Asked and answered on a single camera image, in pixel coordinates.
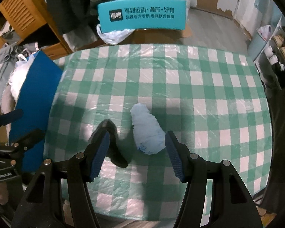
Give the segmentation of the person's left hand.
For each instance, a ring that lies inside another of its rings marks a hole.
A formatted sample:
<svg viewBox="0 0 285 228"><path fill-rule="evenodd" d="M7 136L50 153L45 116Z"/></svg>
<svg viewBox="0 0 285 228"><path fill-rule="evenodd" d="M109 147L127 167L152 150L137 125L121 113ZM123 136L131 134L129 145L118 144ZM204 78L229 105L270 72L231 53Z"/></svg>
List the person's left hand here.
<svg viewBox="0 0 285 228"><path fill-rule="evenodd" d="M5 182L0 183L0 204L6 205L9 199L9 192Z"/></svg>

